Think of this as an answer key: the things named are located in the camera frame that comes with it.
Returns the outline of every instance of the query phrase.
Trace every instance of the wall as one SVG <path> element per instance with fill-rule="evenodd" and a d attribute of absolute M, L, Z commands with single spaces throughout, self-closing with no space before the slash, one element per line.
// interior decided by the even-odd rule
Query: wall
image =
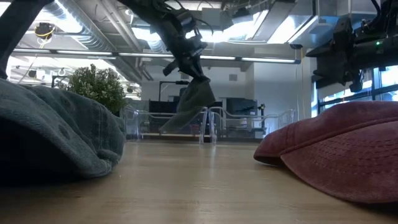
<path fill-rule="evenodd" d="M 254 100 L 254 65 L 253 63 L 248 71 L 246 72 L 246 84 L 245 84 L 245 98 L 248 100 Z"/>
<path fill-rule="evenodd" d="M 315 66 L 316 60 L 311 58 L 304 58 L 300 65 L 255 63 L 254 99 L 266 105 L 266 114 L 294 109 L 296 119 L 310 118 Z"/>

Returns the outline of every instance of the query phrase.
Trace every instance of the ceiling light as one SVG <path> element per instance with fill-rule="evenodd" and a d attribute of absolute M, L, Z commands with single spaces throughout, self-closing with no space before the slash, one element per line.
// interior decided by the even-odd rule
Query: ceiling light
<path fill-rule="evenodd" d="M 295 33 L 296 24 L 292 16 L 288 16 L 283 23 L 275 30 L 274 34 L 267 41 L 268 44 L 284 44 Z"/>
<path fill-rule="evenodd" d="M 314 16 L 310 22 L 308 22 L 305 26 L 303 26 L 296 34 L 293 35 L 292 38 L 289 39 L 288 43 L 292 43 L 295 41 L 298 37 L 300 37 L 315 21 L 318 20 L 318 16 Z"/>
<path fill-rule="evenodd" d="M 172 54 L 119 53 L 119 55 L 128 57 L 174 58 Z"/>
<path fill-rule="evenodd" d="M 84 50 L 58 50 L 59 54 L 72 54 L 72 55 L 112 55 L 111 52 L 92 52 Z"/>
<path fill-rule="evenodd" d="M 268 10 L 264 10 L 262 12 L 258 12 L 255 15 L 253 15 L 253 19 L 255 22 L 254 22 L 252 29 L 248 32 L 248 34 L 246 36 L 246 40 L 254 37 L 254 35 L 260 29 L 262 22 L 264 22 L 264 20 L 266 19 L 268 12 L 269 12 Z"/>
<path fill-rule="evenodd" d="M 243 57 L 243 62 L 272 62 L 272 63 L 295 63 L 295 60 L 291 59 L 277 59 L 277 58 L 249 58 Z"/>
<path fill-rule="evenodd" d="M 50 50 L 42 50 L 42 49 L 14 49 L 13 52 L 46 54 L 46 53 L 50 53 Z"/>
<path fill-rule="evenodd" d="M 208 60 L 235 60 L 235 57 L 202 55 L 202 56 L 200 56 L 200 59 L 208 59 Z"/>
<path fill-rule="evenodd" d="M 92 59 L 92 60 L 98 60 L 98 59 L 103 59 L 103 60 L 116 60 L 116 57 L 87 56 L 87 59 Z"/>

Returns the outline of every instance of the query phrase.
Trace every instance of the fluorescent light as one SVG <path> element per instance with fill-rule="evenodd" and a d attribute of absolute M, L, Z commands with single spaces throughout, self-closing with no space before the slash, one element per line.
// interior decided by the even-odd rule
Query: fluorescent light
<path fill-rule="evenodd" d="M 22 52 L 22 53 L 50 53 L 50 50 L 43 50 L 43 49 L 14 49 L 13 52 Z"/>
<path fill-rule="evenodd" d="M 128 57 L 174 58 L 172 54 L 119 53 L 119 55 Z"/>
<path fill-rule="evenodd" d="M 200 56 L 200 59 L 210 59 L 210 60 L 235 60 L 235 57 L 202 55 L 202 56 Z"/>
<path fill-rule="evenodd" d="M 116 60 L 116 57 L 87 56 L 87 59 Z"/>
<path fill-rule="evenodd" d="M 266 19 L 268 12 L 269 12 L 268 10 L 264 10 L 262 12 L 258 12 L 255 15 L 253 15 L 253 19 L 255 20 L 255 23 L 253 25 L 253 28 L 248 32 L 248 34 L 246 36 L 246 40 L 254 37 L 254 35 L 260 29 L 262 22 L 264 22 L 264 19 Z"/>
<path fill-rule="evenodd" d="M 292 38 L 288 40 L 288 43 L 292 43 L 295 41 L 298 37 L 300 37 L 315 21 L 318 20 L 318 16 L 314 16 L 310 22 L 308 22 L 305 26 L 303 26 Z"/>
<path fill-rule="evenodd" d="M 291 59 L 277 59 L 277 58 L 248 58 L 243 57 L 243 62 L 272 62 L 272 63 L 294 63 L 295 60 Z"/>
<path fill-rule="evenodd" d="M 92 52 L 84 50 L 58 50 L 60 54 L 72 54 L 72 55 L 112 55 L 112 52 Z"/>

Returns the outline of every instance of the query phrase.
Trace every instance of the table surface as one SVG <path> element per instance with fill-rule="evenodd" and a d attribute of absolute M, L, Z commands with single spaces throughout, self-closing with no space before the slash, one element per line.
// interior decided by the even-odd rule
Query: table surface
<path fill-rule="evenodd" d="M 397 207 L 342 202 L 255 149 L 129 142 L 107 177 L 0 187 L 0 223 L 398 223 Z"/>

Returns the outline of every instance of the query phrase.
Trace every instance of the green leaves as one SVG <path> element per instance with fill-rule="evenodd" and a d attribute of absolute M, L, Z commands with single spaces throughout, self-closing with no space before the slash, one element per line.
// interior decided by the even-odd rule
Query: green leaves
<path fill-rule="evenodd" d="M 126 105 L 118 75 L 110 68 L 97 70 L 93 64 L 90 67 L 78 68 L 70 77 L 69 85 L 60 88 L 95 100 L 112 113 L 118 112 Z"/>

